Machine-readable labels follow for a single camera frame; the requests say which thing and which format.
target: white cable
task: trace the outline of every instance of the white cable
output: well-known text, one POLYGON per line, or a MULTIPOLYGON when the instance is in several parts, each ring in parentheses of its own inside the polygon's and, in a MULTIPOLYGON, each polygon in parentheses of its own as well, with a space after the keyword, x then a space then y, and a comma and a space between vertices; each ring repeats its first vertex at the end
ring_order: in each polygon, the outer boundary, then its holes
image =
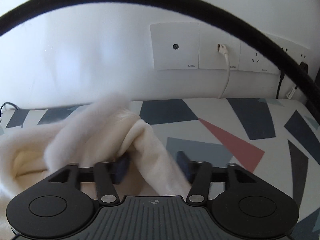
POLYGON ((223 44, 218 44, 218 51, 224 55, 225 59, 226 59, 226 65, 227 65, 227 76, 226 76, 226 81, 223 87, 223 90, 221 90, 220 95, 218 96, 218 98, 221 98, 224 91, 226 90, 228 83, 229 83, 229 77, 230 77, 230 63, 229 63, 229 54, 228 54, 228 50, 227 47, 223 44))

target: black cable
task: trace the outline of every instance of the black cable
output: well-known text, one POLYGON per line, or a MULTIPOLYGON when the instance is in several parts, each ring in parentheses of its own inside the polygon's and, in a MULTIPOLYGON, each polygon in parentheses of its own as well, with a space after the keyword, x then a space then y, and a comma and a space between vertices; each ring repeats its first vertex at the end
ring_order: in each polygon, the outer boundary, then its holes
POLYGON ((4 103, 2 104, 2 106, 0 107, 0 117, 1 117, 1 114, 2 114, 2 112, 1 112, 2 107, 4 107, 5 105, 13 106, 16 110, 19 110, 19 109, 20 109, 20 108, 19 108, 17 105, 15 105, 14 103, 4 102, 4 103))
POLYGON ((276 99, 279 99, 279 92, 280 92, 280 87, 281 87, 283 79, 284 79, 284 73, 281 71, 276 99))
POLYGON ((30 0, 0 17, 0 36, 40 14, 78 4, 122 2, 175 11, 218 27, 256 49, 283 71, 320 111, 320 88, 273 41, 243 20, 201 0, 30 0))
POLYGON ((302 61, 302 62, 300 63, 300 65, 299 65, 299 67, 302 68, 303 71, 308 74, 308 72, 309 72, 309 65, 308 65, 307 63, 304 63, 304 62, 302 61))

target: crosshair marking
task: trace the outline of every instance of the crosshair marking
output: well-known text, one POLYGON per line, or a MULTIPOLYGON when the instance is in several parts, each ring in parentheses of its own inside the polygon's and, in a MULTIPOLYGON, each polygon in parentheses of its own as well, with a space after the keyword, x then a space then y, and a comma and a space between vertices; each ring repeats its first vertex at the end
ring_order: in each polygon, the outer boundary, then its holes
POLYGON ((150 201, 153 205, 158 204, 160 201, 157 199, 153 199, 150 201))

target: white cloth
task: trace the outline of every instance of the white cloth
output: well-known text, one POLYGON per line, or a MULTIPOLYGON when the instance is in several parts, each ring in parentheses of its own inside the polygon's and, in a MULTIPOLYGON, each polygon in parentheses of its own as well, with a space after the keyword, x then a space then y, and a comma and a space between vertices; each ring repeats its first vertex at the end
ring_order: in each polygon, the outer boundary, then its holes
MULTIPOLYGON (((9 201, 68 163, 92 167, 128 152, 129 171, 116 186, 124 195, 182 195, 190 185, 151 126, 128 110, 129 101, 113 93, 63 121, 23 128, 0 142, 0 239, 13 233, 6 219, 9 201)), ((82 191, 95 198, 92 183, 82 191)))

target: ironing board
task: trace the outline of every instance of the ironing board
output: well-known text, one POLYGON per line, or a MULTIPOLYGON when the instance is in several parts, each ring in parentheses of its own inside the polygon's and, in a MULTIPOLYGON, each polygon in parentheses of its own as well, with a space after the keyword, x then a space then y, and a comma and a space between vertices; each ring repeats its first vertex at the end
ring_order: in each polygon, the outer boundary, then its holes
MULTIPOLYGON (((0 140, 15 130, 56 122, 84 110, 68 106, 8 110, 0 118, 0 140)), ((176 157, 216 167, 237 163, 292 197, 300 208, 295 240, 320 235, 320 129, 295 100, 264 98, 172 99, 134 101, 130 110, 149 123, 176 157)), ((210 198, 223 191, 212 183, 210 198)))

